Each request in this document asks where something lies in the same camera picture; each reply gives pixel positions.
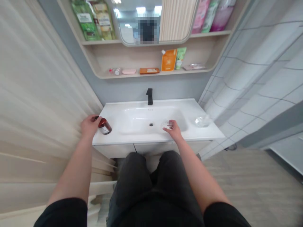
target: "forearm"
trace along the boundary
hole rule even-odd
[[[195,155],[184,139],[176,141],[189,183],[204,213],[205,209],[214,202],[229,203],[223,190],[211,176],[206,167]]]
[[[65,198],[88,200],[92,173],[92,137],[82,137],[59,179],[48,205]]]

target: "person's left hand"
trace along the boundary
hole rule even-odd
[[[98,119],[95,120],[96,116],[98,115],[97,114],[89,115],[83,120],[83,122],[81,123],[82,137],[91,138],[91,139],[94,137],[98,129],[99,122],[102,119],[102,117],[98,117]]]

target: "hand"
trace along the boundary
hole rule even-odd
[[[171,129],[163,128],[163,130],[166,131],[175,142],[182,140],[183,137],[177,122],[175,120],[170,120],[169,122],[172,124]]]
[[[89,115],[83,120],[83,122],[81,123],[82,137],[93,139],[98,129],[99,122],[102,119],[102,117],[98,117],[98,119],[95,120],[96,116],[98,115]]]

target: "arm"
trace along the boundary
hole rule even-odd
[[[215,202],[230,204],[230,201],[216,180],[183,139],[177,122],[170,120],[170,123],[172,123],[172,129],[163,128],[163,130],[170,134],[178,146],[186,175],[202,213],[204,213],[209,205]]]
[[[80,198],[88,201],[92,173],[92,139],[102,117],[90,115],[81,123],[82,137],[77,144],[68,165],[59,179],[47,205],[66,198]]]

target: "wall shelf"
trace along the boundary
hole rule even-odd
[[[137,46],[136,48],[126,47],[119,39],[86,41],[70,5],[70,0],[57,0],[57,2],[94,74],[100,79],[117,79],[176,74],[186,75],[189,73],[212,71],[218,64],[250,0],[237,0],[225,31],[192,34],[183,44]],[[187,47],[183,66],[193,63],[203,63],[206,69],[192,71],[181,69],[156,74],[139,74],[139,68],[161,68],[161,50],[176,49],[179,47]],[[109,74],[109,68],[117,67],[135,68],[137,73],[120,76]]]

